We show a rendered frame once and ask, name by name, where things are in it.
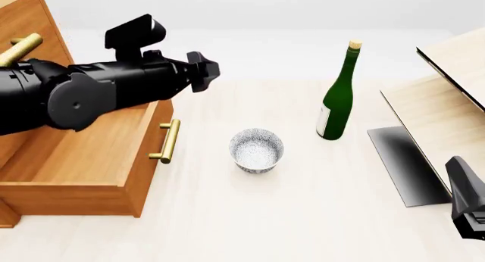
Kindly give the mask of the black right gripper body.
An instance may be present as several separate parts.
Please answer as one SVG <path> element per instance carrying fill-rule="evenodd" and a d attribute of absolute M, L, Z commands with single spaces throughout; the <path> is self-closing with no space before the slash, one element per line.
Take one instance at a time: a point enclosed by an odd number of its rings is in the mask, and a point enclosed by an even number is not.
<path fill-rule="evenodd" d="M 463 239 L 485 241 L 485 207 L 470 212 L 452 209 L 452 221 Z"/>

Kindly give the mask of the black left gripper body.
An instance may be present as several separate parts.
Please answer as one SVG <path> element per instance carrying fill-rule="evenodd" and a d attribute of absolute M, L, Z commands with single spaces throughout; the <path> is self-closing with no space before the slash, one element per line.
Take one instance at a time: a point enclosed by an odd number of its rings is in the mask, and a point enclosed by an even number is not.
<path fill-rule="evenodd" d="M 186 56 L 192 91 L 194 93 L 206 91 L 210 83 L 221 75 L 219 64 L 210 61 L 201 52 L 189 52 Z"/>

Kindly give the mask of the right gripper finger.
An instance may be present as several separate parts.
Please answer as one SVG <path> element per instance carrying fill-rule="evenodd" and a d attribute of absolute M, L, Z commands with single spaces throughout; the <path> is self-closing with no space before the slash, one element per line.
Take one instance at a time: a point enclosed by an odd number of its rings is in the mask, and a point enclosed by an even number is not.
<path fill-rule="evenodd" d="M 452 191 L 452 214 L 471 214 L 485 211 L 485 182 L 464 159 L 452 157 L 446 163 Z"/>

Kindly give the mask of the patterned white bowl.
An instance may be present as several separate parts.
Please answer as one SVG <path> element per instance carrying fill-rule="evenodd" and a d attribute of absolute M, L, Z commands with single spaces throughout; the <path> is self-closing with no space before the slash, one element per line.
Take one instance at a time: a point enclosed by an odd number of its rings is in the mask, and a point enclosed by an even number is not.
<path fill-rule="evenodd" d="M 241 170 L 263 174 L 277 166 L 282 159 L 284 145 L 276 134 L 267 129 L 244 129 L 230 140 L 229 153 Z"/>

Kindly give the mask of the open wooden drawer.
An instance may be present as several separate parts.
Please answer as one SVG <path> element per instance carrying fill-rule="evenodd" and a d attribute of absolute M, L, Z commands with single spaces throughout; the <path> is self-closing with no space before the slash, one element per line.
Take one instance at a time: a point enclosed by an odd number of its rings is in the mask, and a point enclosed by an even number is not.
<path fill-rule="evenodd" d="M 140 217 L 170 101 L 101 116 L 81 132 L 41 127 L 0 168 L 0 198 L 22 216 Z"/>

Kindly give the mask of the closed wooden drawer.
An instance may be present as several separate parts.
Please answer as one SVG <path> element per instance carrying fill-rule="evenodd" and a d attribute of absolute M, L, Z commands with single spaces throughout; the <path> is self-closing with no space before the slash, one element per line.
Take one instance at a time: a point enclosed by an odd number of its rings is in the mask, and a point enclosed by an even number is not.
<path fill-rule="evenodd" d="M 43 42 L 26 56 L 68 66 L 74 61 L 45 0 L 16 0 L 0 8 L 0 53 L 8 50 L 12 39 L 31 33 Z"/>

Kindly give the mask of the wooden cabinet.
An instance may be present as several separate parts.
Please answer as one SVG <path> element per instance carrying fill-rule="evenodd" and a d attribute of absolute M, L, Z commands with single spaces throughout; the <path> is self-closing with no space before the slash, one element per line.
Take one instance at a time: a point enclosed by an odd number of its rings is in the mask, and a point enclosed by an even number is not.
<path fill-rule="evenodd" d="M 0 8 L 9 5 L 16 0 L 0 0 Z M 27 132 L 0 136 L 0 168 L 9 160 L 15 152 L 28 141 L 32 136 L 37 134 L 38 129 Z M 20 221 L 21 215 L 6 204 L 0 198 L 0 228 L 12 228 Z"/>

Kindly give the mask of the pale wooden rack, black base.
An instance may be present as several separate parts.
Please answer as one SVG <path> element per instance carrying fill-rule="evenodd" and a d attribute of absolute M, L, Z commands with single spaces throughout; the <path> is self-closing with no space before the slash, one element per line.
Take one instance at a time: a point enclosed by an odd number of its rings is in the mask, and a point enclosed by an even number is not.
<path fill-rule="evenodd" d="M 451 201 L 455 156 L 485 181 L 485 27 L 416 51 L 436 74 L 382 89 L 400 124 L 368 130 L 406 207 Z"/>

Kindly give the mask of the green wine bottle with cork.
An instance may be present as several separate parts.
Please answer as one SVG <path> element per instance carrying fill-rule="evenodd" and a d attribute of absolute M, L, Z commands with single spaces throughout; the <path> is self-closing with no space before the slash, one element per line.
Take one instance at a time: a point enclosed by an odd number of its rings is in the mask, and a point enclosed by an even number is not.
<path fill-rule="evenodd" d="M 362 41 L 349 41 L 342 69 L 325 94 L 316 124 L 317 134 L 326 140 L 339 139 L 346 128 L 353 106 L 352 78 Z"/>

